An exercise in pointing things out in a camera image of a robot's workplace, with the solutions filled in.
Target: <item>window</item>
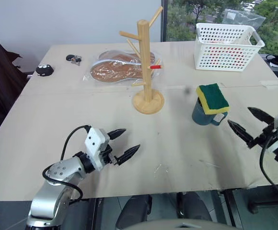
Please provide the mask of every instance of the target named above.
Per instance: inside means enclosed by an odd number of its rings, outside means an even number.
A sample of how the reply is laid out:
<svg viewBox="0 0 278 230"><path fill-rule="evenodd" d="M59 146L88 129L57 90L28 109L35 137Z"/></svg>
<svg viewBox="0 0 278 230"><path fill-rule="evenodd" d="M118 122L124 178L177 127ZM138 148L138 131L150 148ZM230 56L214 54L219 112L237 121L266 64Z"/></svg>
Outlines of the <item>window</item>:
<svg viewBox="0 0 278 230"><path fill-rule="evenodd" d="M278 0L164 0L163 6L162 41L195 40L197 23L222 23L231 9L265 17L257 27L265 43L260 53L278 54Z"/></svg>

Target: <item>white wall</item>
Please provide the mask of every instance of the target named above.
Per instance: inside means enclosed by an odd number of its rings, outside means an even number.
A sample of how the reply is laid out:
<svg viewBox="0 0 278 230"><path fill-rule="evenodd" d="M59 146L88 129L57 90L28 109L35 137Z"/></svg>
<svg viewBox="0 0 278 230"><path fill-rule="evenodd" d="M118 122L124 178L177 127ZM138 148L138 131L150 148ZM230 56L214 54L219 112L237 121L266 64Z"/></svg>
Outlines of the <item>white wall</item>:
<svg viewBox="0 0 278 230"><path fill-rule="evenodd" d="M20 54L22 71L34 70L54 44L126 42L136 21L150 20L161 0L0 0L0 43ZM150 30L160 41L161 20Z"/></svg>

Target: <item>yellow sponge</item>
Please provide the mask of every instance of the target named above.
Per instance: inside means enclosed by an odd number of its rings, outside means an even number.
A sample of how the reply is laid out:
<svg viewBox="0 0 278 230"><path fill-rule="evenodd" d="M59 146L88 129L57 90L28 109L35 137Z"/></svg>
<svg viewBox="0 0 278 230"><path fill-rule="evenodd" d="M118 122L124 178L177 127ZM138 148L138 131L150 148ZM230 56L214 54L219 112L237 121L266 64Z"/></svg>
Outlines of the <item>yellow sponge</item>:
<svg viewBox="0 0 278 230"><path fill-rule="evenodd" d="M230 110L228 102L216 83L198 86L197 95L201 101L204 113L207 115L225 113Z"/></svg>

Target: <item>mug handle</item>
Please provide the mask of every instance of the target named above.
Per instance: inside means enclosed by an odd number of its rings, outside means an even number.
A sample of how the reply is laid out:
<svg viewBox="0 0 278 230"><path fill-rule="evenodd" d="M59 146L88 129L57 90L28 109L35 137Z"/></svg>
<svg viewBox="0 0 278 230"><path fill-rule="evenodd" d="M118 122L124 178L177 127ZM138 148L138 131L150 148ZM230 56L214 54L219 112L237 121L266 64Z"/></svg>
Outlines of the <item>mug handle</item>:
<svg viewBox="0 0 278 230"><path fill-rule="evenodd" d="M213 125L215 125L215 126L218 126L218 125L220 125L220 123L221 123L221 121L223 121L223 119L224 118L226 118L226 116L227 116L227 112L225 112L225 113L222 113L224 116L223 116L223 118L218 122L218 121L215 121L215 120L212 120L211 121L211 123L213 124Z"/></svg>

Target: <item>plastic bag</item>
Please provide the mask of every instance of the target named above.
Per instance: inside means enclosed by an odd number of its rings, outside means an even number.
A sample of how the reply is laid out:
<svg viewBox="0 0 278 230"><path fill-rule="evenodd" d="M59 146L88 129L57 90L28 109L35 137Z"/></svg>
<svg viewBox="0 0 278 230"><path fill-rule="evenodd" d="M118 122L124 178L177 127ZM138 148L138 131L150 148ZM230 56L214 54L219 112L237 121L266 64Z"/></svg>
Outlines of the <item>plastic bag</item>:
<svg viewBox="0 0 278 230"><path fill-rule="evenodd" d="M265 19L265 17L254 13L225 9L222 24L250 25L258 30Z"/></svg>
<svg viewBox="0 0 278 230"><path fill-rule="evenodd" d="M132 51L108 50L94 61L86 71L84 80L94 79L102 83L124 82L127 85L127 80L142 80L140 59ZM151 52L151 65L159 65L160 61L159 55ZM153 71L152 77L158 74L159 71Z"/></svg>

